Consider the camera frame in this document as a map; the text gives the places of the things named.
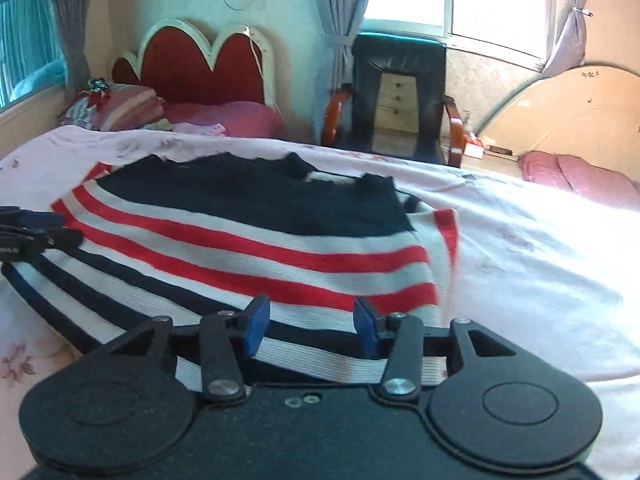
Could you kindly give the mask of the striped knit sweater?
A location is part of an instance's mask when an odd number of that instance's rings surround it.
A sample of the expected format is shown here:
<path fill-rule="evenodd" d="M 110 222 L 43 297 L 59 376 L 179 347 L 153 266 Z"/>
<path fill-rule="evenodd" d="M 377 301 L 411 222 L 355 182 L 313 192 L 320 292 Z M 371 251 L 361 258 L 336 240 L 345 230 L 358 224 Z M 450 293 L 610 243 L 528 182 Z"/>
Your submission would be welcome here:
<path fill-rule="evenodd" d="M 437 324 L 459 240 L 453 210 L 392 178 L 334 176 L 295 154 L 100 165 L 52 208 L 82 244 L 2 272 L 58 334 L 86 353 L 154 316 L 193 325 L 265 295 L 270 322 L 249 382 L 379 380 L 355 301 Z"/>

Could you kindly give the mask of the striped folded pillow stack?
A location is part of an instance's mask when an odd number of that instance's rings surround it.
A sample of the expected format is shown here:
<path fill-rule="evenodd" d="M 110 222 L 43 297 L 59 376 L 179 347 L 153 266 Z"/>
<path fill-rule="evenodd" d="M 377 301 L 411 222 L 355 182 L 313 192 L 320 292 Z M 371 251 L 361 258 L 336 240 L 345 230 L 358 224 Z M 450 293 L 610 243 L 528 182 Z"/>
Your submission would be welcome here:
<path fill-rule="evenodd" d="M 91 79 L 58 116 L 60 126 L 92 131 L 141 129 L 165 117 L 163 101 L 149 87 Z"/>

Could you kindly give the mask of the far-left window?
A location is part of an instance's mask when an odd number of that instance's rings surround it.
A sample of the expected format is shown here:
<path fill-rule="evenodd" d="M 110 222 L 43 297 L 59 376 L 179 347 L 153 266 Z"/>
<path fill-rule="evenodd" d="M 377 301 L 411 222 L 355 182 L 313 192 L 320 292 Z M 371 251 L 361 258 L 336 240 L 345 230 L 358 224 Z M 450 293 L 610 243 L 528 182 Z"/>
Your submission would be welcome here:
<path fill-rule="evenodd" d="M 65 79 L 51 0 L 1 0 L 1 106 Z"/>

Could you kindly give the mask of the pink floral bed quilt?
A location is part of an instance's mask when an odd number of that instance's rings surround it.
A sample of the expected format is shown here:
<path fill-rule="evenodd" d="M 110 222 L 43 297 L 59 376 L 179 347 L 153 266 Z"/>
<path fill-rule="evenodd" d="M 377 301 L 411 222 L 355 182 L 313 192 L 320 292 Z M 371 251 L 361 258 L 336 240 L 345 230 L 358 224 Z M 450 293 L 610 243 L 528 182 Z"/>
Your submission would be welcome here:
<path fill-rule="evenodd" d="M 482 170 L 267 139 L 159 131 L 52 130 L 1 159 L 1 200 L 44 209 L 99 162 L 294 153 L 332 174 L 391 177 L 401 191 L 459 219 L 445 318 L 472 318 L 588 384 L 604 424 L 590 465 L 609 479 L 639 474 L 639 217 Z"/>

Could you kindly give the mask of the magenta pillow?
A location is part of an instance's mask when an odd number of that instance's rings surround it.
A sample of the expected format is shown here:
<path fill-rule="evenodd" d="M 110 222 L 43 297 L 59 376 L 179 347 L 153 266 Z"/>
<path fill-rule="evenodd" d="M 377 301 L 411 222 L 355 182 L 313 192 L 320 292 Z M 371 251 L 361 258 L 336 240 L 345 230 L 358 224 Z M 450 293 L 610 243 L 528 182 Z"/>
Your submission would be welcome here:
<path fill-rule="evenodd" d="M 260 103 L 165 103 L 164 112 L 175 132 L 232 138 L 284 138 L 284 125 L 280 114 Z"/>

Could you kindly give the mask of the red heart-shaped headboard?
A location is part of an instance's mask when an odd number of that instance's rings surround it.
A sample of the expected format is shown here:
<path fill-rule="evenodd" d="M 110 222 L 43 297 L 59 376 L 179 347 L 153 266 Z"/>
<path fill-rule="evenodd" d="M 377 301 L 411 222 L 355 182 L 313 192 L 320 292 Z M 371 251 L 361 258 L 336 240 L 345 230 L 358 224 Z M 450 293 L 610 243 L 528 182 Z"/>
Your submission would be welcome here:
<path fill-rule="evenodd" d="M 171 104 L 276 102 L 276 68 L 268 39 L 255 27 L 224 26 L 210 40 L 192 23 L 163 18 L 136 52 L 114 57 L 111 80 L 153 89 Z"/>

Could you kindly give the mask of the pink pillow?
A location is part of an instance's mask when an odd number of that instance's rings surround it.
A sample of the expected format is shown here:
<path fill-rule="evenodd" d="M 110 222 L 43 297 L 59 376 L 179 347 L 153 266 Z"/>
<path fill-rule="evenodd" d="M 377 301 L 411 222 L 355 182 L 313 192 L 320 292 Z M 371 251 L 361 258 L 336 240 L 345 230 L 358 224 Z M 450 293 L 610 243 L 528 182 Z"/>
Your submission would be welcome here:
<path fill-rule="evenodd" d="M 518 166 L 525 181 L 572 192 L 602 205 L 639 210 L 638 183 L 581 157 L 532 151 L 518 159 Z"/>

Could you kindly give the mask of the grey far-left curtain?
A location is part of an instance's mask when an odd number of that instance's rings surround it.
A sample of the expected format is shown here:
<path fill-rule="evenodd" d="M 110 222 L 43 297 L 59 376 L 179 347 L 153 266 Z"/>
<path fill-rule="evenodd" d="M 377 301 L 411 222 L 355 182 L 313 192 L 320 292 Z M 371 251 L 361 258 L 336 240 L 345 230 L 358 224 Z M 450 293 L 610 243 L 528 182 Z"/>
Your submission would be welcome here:
<path fill-rule="evenodd" d="M 85 88 L 90 70 L 85 54 L 90 0 L 52 0 L 58 39 L 65 61 L 65 99 Z"/>

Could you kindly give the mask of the cream round headboard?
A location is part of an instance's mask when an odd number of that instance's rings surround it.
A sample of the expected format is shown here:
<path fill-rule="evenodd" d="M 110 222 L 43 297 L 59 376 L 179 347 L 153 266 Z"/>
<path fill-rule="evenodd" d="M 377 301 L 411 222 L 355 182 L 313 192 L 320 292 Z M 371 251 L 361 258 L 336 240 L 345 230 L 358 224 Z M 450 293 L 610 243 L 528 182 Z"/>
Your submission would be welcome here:
<path fill-rule="evenodd" d="M 639 179 L 639 76 L 588 65 L 539 79 L 518 92 L 480 129 L 515 156 L 574 155 Z"/>

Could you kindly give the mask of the grey-blue right window curtain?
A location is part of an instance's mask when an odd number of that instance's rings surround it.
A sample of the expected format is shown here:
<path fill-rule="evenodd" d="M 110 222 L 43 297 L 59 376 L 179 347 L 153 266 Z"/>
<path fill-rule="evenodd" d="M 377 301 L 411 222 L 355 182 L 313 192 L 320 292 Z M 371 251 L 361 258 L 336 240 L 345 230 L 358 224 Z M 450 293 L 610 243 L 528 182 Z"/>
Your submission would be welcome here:
<path fill-rule="evenodd" d="M 541 76 L 551 78 L 582 65 L 586 55 L 586 18 L 593 14 L 586 9 L 587 0 L 566 0 L 568 11 L 559 37 L 556 38 L 551 54 Z"/>

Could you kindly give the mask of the grey-blue window curtain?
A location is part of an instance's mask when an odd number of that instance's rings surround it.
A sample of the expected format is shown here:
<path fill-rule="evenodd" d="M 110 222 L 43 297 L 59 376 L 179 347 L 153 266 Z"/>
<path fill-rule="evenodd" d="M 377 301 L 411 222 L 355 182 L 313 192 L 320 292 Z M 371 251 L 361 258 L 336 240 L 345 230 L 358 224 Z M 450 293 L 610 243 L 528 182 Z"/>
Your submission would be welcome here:
<path fill-rule="evenodd" d="M 316 0 L 322 25 L 318 70 L 314 82 L 312 125 L 320 141 L 326 104 L 343 84 L 352 82 L 352 45 L 369 0 Z"/>
<path fill-rule="evenodd" d="M 587 0 L 566 0 L 568 11 L 559 37 L 556 38 L 551 54 L 541 76 L 551 78 L 582 65 L 586 55 L 586 18 L 593 14 L 586 9 Z"/>

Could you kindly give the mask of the grey-blue left window curtain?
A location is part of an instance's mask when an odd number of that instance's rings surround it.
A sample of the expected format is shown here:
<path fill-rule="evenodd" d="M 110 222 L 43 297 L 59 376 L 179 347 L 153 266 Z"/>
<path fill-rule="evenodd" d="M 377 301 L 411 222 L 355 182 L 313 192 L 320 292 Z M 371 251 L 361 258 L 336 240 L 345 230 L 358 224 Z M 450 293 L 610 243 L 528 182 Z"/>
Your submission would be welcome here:
<path fill-rule="evenodd" d="M 352 45 L 369 0 L 316 0 L 322 25 L 318 70 L 314 82 L 312 125 L 320 141 L 326 104 L 343 84 L 352 82 Z"/>

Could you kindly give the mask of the window with white frame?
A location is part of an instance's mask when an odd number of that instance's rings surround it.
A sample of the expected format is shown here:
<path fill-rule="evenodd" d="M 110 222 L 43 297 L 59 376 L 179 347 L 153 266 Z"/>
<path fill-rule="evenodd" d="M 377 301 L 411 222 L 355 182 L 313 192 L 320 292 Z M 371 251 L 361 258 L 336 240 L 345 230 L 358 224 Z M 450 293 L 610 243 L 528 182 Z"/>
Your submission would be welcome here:
<path fill-rule="evenodd" d="M 362 28 L 420 36 L 539 72 L 553 44 L 555 0 L 369 0 Z"/>

